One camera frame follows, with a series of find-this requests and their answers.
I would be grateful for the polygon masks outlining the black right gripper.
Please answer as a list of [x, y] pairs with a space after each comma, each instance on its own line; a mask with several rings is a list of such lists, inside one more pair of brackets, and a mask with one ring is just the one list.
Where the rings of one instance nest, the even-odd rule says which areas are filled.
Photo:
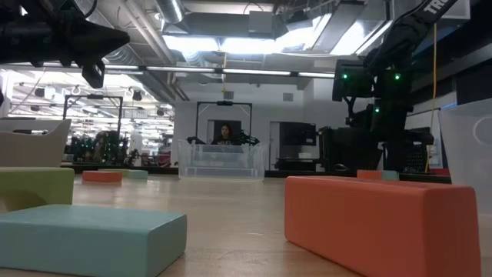
[[370, 138], [366, 140], [364, 147], [366, 169], [377, 169], [383, 155], [380, 142], [387, 142], [384, 169], [399, 172], [402, 167], [402, 144], [396, 141], [403, 140], [405, 136], [407, 107], [372, 105], [370, 110], [371, 122], [368, 131]]

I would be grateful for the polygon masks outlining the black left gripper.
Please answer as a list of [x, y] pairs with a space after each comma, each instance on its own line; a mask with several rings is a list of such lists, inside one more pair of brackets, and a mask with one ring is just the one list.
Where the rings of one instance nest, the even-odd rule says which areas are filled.
[[102, 88], [101, 59], [129, 42], [127, 32], [87, 21], [73, 0], [0, 0], [0, 64], [84, 64], [82, 77]]

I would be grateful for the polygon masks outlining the black perforated rack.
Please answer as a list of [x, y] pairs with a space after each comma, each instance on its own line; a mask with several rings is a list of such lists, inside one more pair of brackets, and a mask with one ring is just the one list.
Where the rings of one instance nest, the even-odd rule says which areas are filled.
[[431, 134], [430, 127], [407, 130], [403, 172], [424, 173], [427, 167], [427, 147], [433, 144], [434, 136]]

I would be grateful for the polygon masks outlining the black cabinet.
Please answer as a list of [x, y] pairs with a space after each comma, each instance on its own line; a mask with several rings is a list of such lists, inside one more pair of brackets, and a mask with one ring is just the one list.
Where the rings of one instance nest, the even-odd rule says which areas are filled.
[[319, 155], [325, 172], [357, 171], [367, 168], [367, 140], [354, 128], [318, 130]]

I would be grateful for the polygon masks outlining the clear plastic bin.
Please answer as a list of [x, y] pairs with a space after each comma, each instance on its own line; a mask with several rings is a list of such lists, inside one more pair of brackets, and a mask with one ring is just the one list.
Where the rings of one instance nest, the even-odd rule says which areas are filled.
[[492, 98], [438, 113], [451, 181], [474, 188], [478, 211], [492, 214]]
[[178, 174], [181, 179], [228, 179], [260, 182], [267, 168], [268, 146], [198, 145], [178, 142]]

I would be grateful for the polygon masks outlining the black monitor panel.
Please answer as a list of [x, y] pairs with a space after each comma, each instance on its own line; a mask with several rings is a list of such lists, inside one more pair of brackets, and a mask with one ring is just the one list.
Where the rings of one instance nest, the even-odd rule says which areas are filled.
[[316, 125], [303, 122], [281, 122], [280, 141], [282, 145], [316, 146]]

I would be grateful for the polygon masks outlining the grey plastic bin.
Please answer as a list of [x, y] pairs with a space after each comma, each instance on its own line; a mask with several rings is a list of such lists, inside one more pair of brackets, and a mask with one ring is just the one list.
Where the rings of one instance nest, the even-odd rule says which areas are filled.
[[0, 167], [60, 167], [71, 119], [0, 119]]

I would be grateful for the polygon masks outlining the person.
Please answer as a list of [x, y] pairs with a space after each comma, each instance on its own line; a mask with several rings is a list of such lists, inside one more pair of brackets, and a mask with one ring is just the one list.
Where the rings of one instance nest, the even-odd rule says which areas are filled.
[[224, 123], [221, 126], [220, 135], [217, 136], [212, 142], [212, 145], [240, 145], [239, 138], [233, 133], [231, 126], [228, 123]]

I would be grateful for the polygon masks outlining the long ceiling light bar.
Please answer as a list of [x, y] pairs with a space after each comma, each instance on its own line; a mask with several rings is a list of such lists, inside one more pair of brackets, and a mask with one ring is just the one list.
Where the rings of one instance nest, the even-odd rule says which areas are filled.
[[299, 72], [280, 71], [268, 69], [243, 69], [243, 68], [205, 68], [205, 67], [178, 67], [178, 66], [146, 66], [146, 65], [106, 65], [106, 69], [126, 72], [177, 72], [200, 73], [219, 75], [264, 75], [290, 78], [325, 78], [333, 79], [334, 73], [330, 72]]

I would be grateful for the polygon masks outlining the black gantry frame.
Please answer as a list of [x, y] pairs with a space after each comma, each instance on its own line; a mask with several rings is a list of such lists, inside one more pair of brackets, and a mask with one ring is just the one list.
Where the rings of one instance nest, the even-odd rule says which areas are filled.
[[201, 112], [205, 111], [205, 108], [200, 110], [201, 105], [217, 105], [217, 106], [234, 106], [234, 105], [246, 105], [249, 107], [250, 112], [247, 112], [248, 118], [249, 118], [249, 135], [251, 135], [252, 132], [252, 112], [253, 112], [253, 104], [252, 103], [247, 103], [247, 102], [232, 102], [232, 101], [227, 101], [227, 100], [222, 100], [222, 101], [216, 101], [216, 102], [196, 102], [196, 113], [195, 113], [195, 127], [194, 127], [194, 136], [198, 137], [198, 130], [199, 130], [199, 116]]
[[[73, 103], [68, 104], [68, 101], [70, 98], [75, 98]], [[102, 94], [89, 94], [89, 95], [65, 95], [65, 101], [63, 105], [63, 114], [62, 114], [62, 119], [65, 120], [67, 118], [67, 112], [68, 110], [81, 98], [87, 98], [91, 100], [105, 100], [105, 99], [117, 99], [119, 100], [119, 104], [116, 105], [118, 108], [118, 123], [117, 123], [117, 133], [120, 135], [121, 132], [121, 120], [123, 116], [123, 103], [124, 103], [124, 98], [122, 96], [104, 96]]]

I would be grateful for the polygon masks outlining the silver ventilation duct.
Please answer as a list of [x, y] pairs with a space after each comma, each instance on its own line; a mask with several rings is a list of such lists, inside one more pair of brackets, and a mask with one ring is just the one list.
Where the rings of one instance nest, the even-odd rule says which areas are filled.
[[157, 10], [166, 23], [176, 24], [185, 17], [185, 8], [181, 0], [155, 0]]

